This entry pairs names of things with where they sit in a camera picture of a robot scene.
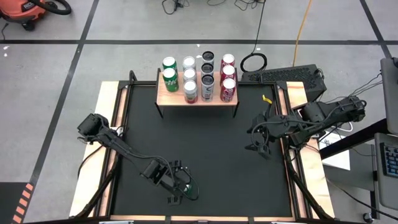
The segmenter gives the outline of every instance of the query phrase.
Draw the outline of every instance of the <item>wooden shelf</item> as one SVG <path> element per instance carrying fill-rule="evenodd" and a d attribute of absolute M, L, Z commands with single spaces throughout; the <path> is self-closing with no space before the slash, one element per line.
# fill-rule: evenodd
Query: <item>wooden shelf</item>
<path fill-rule="evenodd" d="M 198 101 L 196 103 L 187 103 L 184 97 L 183 90 L 183 72 L 178 73 L 178 91 L 169 92 L 166 89 L 166 85 L 163 80 L 163 73 L 159 73 L 158 85 L 157 85 L 157 99 L 156 103 L 159 106 L 235 106 L 238 104 L 238 90 L 235 91 L 231 102 L 225 103 L 220 98 L 221 87 L 220 87 L 220 73 L 214 72 L 214 92 L 213 100 L 211 102 L 204 102 L 201 99 L 201 75 L 197 72 L 197 84 L 198 84 Z"/>

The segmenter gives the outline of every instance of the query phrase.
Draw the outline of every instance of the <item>black keyboard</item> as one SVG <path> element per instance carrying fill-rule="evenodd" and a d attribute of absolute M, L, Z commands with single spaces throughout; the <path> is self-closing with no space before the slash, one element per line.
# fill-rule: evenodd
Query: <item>black keyboard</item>
<path fill-rule="evenodd" d="M 398 145 L 382 143 L 381 155 L 384 175 L 398 178 Z"/>
<path fill-rule="evenodd" d="M 316 65 L 303 65 L 288 68 L 278 68 L 264 71 L 245 72 L 242 82 L 303 82 L 308 102 L 315 101 L 326 86 L 322 77 L 316 72 Z"/>

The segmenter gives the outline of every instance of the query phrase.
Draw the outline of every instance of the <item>gray floor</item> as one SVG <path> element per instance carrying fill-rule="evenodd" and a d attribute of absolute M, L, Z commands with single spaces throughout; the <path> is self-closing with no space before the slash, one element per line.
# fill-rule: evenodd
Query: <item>gray floor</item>
<path fill-rule="evenodd" d="M 76 140 L 76 127 L 88 113 L 94 112 L 102 81 L 125 80 L 130 70 L 134 70 L 140 80 L 155 80 L 156 69 L 164 57 L 173 55 L 181 62 L 187 55 L 200 55 L 206 50 L 215 53 L 216 62 L 223 54 L 232 53 L 240 63 L 251 52 L 252 44 L 201 44 L 201 40 L 253 40 L 261 13 L 261 7 L 240 11 L 234 6 L 234 0 L 214 7 L 208 6 L 206 1 L 191 0 L 189 7 L 179 9 L 171 16 L 163 12 L 161 0 L 68 0 L 73 8 L 72 15 L 47 14 L 33 32 L 10 24 L 4 31 L 10 42 L 0 42 L 1 182 L 29 181 L 72 58 L 76 56 L 77 44 L 86 43 L 78 40 L 84 32 L 90 9 L 97 1 L 87 40 L 161 41 L 149 45 L 139 42 L 131 45 L 112 42 L 89 44 L 88 41 L 83 46 L 76 70 L 69 73 L 73 79 L 26 222 L 68 217 L 77 168 L 85 148 Z M 398 1 L 366 2 L 384 40 L 398 40 L 398 25 L 393 16 Z M 308 0 L 267 0 L 259 39 L 295 40 L 307 4 Z M 359 0 L 314 1 L 301 39 L 377 41 Z M 26 40 L 28 44 L 13 44 L 13 40 Z M 49 41 L 48 44 L 37 44 L 33 40 Z M 56 44 L 57 40 L 76 41 Z M 163 40 L 193 41 L 190 44 L 169 44 Z M 323 69 L 328 87 L 323 100 L 347 95 L 379 73 L 379 61 L 384 57 L 380 45 L 324 44 L 299 45 L 296 61 L 296 65 L 315 63 Z M 258 52 L 268 57 L 267 68 L 292 65 L 294 45 L 265 44 L 257 47 L 260 48 Z M 398 55 L 398 46 L 389 45 L 388 49 L 392 55 Z M 258 63 L 258 59 L 251 59 L 247 69 L 257 68 Z M 364 121 L 354 123 L 354 132 L 385 117 L 381 86 L 360 97 L 368 102 L 368 107 Z M 369 192 L 342 187 L 369 203 Z M 329 189 L 336 216 L 361 222 L 362 213 L 369 210 L 334 186 L 330 185 Z M 397 211 L 383 210 L 398 216 Z M 378 223 L 392 221 L 382 216 Z"/>

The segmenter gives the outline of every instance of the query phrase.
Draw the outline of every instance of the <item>soda can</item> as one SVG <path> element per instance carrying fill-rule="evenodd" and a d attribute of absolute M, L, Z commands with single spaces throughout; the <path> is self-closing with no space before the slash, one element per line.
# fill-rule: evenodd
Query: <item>soda can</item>
<path fill-rule="evenodd" d="M 197 71 L 194 70 L 193 68 L 187 68 L 184 71 L 184 76 L 182 78 L 184 80 L 184 83 L 188 80 L 193 80 L 196 83 L 197 82 Z"/>
<path fill-rule="evenodd" d="M 231 102 L 232 99 L 234 98 L 235 89 L 236 89 L 235 80 L 233 80 L 232 78 L 226 78 L 221 86 L 221 94 L 220 94 L 221 100 L 226 103 Z"/>
<path fill-rule="evenodd" d="M 197 63 L 193 57 L 188 56 L 188 57 L 185 57 L 184 60 L 182 60 L 182 68 L 184 69 L 184 71 L 187 68 L 193 68 L 196 71 Z"/>
<path fill-rule="evenodd" d="M 201 73 L 201 76 L 202 76 L 202 77 L 205 76 L 205 75 L 211 75 L 211 76 L 213 76 L 213 74 L 214 74 L 214 67 L 213 67 L 211 64 L 209 64 L 209 63 L 204 63 L 204 64 L 201 66 L 200 73 Z"/>
<path fill-rule="evenodd" d="M 174 92 L 178 90 L 178 78 L 173 68 L 166 68 L 163 71 L 163 80 L 167 91 Z"/>
<path fill-rule="evenodd" d="M 166 68 L 172 68 L 175 70 L 175 73 L 178 76 L 178 70 L 177 70 L 177 62 L 173 57 L 166 57 L 163 59 L 163 69 L 165 70 Z"/>
<path fill-rule="evenodd" d="M 221 71 L 220 85 L 223 84 L 223 81 L 226 78 L 232 78 L 233 80 L 235 80 L 235 76 L 235 68 L 232 65 L 225 65 Z"/>
<path fill-rule="evenodd" d="M 193 80 L 184 83 L 185 101 L 187 103 L 195 103 L 198 101 L 198 88 Z"/>
<path fill-rule="evenodd" d="M 214 54 L 210 51 L 206 51 L 201 55 L 203 59 L 203 63 L 209 63 L 210 65 L 214 66 Z"/>
<path fill-rule="evenodd" d="M 201 78 L 201 99 L 204 102 L 213 100 L 214 77 L 211 75 L 204 75 Z"/>
<path fill-rule="evenodd" d="M 221 59 L 221 68 L 220 71 L 223 70 L 225 65 L 232 65 L 232 67 L 235 67 L 235 58 L 231 54 L 225 54 L 223 56 L 223 59 Z"/>

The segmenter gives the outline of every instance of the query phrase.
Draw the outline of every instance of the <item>yellow object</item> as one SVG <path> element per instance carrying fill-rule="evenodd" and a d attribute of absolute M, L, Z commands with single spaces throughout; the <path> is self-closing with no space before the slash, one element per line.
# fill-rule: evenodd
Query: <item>yellow object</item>
<path fill-rule="evenodd" d="M 266 98 L 266 96 L 262 96 L 262 100 L 264 100 L 265 102 L 268 102 L 269 104 L 272 104 L 272 101 L 268 98 Z"/>
<path fill-rule="evenodd" d="M 305 10 L 303 21 L 301 22 L 300 30 L 298 30 L 298 35 L 297 35 L 297 39 L 296 39 L 296 46 L 294 48 L 293 67 L 294 67 L 294 63 L 296 62 L 297 46 L 299 45 L 299 39 L 300 39 L 301 31 L 303 30 L 304 22 L 305 22 L 305 20 L 307 18 L 308 11 L 310 10 L 311 3 L 312 3 L 312 0 L 310 0 L 308 2 L 308 6 L 307 6 L 307 9 Z"/>

